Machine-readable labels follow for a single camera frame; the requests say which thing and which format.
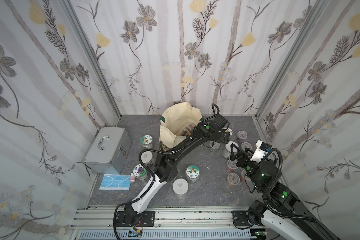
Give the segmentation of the grey label seed jar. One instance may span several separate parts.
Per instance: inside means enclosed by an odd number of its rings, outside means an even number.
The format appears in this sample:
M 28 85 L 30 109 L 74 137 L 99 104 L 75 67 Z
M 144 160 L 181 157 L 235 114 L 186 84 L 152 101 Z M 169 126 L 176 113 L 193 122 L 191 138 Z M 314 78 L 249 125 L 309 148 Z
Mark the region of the grey label seed jar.
M 189 184 L 185 179 L 176 179 L 173 182 L 173 192 L 177 199 L 183 200 L 187 197 Z

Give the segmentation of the yellow stripe lid jar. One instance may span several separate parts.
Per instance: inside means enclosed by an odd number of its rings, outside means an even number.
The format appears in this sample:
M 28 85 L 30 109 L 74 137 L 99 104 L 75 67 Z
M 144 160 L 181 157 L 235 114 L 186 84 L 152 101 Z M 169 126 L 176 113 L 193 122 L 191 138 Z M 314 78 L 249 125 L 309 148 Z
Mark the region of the yellow stripe lid jar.
M 241 183 L 240 177 L 236 173 L 229 173 L 227 175 L 227 184 L 230 187 L 237 186 Z

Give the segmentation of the clear jar grey contents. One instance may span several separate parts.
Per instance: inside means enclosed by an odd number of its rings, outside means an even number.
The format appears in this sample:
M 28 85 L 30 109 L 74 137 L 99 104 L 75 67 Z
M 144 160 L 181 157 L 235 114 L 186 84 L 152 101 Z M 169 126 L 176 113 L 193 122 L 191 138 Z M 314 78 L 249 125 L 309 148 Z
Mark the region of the clear jar grey contents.
M 250 143 L 248 143 L 248 142 L 243 142 L 243 143 L 241 143 L 241 149 L 244 151 L 246 148 L 252 150 L 252 149 L 253 149 L 253 146 L 252 146 Z

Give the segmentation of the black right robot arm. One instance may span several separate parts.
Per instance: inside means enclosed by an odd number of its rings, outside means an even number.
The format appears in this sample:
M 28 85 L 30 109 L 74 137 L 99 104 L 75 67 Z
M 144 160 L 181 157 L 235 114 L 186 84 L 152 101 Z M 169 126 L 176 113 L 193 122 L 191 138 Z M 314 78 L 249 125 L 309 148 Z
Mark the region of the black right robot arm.
M 247 220 L 252 226 L 262 224 L 286 240 L 337 240 L 286 185 L 280 183 L 283 156 L 280 150 L 258 141 L 256 150 L 241 151 L 230 144 L 231 161 L 244 169 L 253 190 L 262 194 L 247 210 Z

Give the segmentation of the plain white lid jar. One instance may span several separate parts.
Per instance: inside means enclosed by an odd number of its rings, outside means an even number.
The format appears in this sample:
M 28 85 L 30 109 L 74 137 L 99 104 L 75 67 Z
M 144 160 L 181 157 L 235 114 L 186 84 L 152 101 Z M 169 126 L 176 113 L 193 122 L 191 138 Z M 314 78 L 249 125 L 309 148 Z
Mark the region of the plain white lid jar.
M 153 153 L 150 151 L 144 152 L 141 156 L 142 162 L 145 166 L 151 168 L 154 165 Z

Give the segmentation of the red orange label seed jar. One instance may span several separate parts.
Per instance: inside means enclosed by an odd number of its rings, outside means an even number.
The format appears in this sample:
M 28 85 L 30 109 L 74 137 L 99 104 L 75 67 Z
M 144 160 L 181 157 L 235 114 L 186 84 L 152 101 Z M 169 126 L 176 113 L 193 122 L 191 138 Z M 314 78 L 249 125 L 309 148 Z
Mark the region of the red orange label seed jar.
M 195 165 L 189 165 L 186 168 L 186 177 L 189 183 L 194 183 L 198 181 L 200 177 L 200 169 Z

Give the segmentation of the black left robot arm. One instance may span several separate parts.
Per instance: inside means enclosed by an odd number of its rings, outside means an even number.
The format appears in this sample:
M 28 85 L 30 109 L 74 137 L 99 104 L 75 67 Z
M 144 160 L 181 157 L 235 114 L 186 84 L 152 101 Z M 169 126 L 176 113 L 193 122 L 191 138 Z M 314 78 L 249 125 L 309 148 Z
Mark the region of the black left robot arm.
M 180 142 L 177 146 L 166 152 L 144 149 L 139 153 L 139 162 L 150 174 L 151 178 L 142 191 L 131 201 L 118 204 L 115 208 L 113 217 L 113 230 L 116 239 L 120 239 L 117 232 L 117 212 L 120 207 L 124 207 L 123 222 L 128 226 L 136 226 L 143 220 L 143 212 L 157 192 L 167 183 L 172 181 L 178 174 L 177 165 L 190 152 L 207 141 L 221 144 L 228 144 L 230 134 L 227 132 L 230 124 L 228 120 L 220 115 L 220 109 L 216 104 L 212 104 L 213 115 L 201 119 L 192 129 L 189 136 Z M 142 155 L 145 152 L 156 153 L 154 169 L 149 169 L 142 161 Z

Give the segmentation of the teal label seed jar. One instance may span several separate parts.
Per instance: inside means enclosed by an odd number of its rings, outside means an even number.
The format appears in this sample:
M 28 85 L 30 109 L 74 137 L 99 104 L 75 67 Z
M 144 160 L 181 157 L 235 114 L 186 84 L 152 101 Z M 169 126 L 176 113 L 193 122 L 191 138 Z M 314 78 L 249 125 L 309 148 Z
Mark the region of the teal label seed jar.
M 210 141 L 209 148 L 211 152 L 217 152 L 220 148 L 220 143 Z

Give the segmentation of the white cartoon label seed jar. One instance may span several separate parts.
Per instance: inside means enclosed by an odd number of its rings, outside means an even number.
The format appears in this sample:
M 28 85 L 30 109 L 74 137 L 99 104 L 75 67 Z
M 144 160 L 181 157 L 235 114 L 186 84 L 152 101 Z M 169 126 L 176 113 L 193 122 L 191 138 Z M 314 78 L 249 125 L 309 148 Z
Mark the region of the white cartoon label seed jar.
M 229 133 L 229 134 L 230 134 L 230 136 L 232 136 L 232 135 L 233 135 L 233 131 L 232 131 L 232 129 L 230 129 L 230 128 L 227 128 L 227 129 L 226 129 L 226 132 L 227 132 L 227 133 Z

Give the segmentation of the clear purple label seed jar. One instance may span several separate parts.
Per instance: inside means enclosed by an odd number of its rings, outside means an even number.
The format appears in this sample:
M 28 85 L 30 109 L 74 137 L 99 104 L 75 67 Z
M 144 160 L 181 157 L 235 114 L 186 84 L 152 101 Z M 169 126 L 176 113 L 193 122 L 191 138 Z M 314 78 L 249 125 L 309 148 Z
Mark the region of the clear purple label seed jar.
M 247 132 L 245 132 L 243 130 L 240 130 L 237 132 L 237 141 L 238 142 L 240 142 L 240 143 L 245 142 L 247 138 L 248 138 Z

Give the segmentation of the white purple cartoon seed jar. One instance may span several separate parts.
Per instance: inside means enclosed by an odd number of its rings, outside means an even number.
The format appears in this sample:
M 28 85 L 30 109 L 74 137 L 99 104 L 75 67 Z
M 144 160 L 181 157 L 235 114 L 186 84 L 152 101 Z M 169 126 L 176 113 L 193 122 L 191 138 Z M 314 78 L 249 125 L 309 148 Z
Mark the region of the white purple cartoon seed jar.
M 134 167 L 133 174 L 137 180 L 146 181 L 148 179 L 148 171 L 141 164 Z

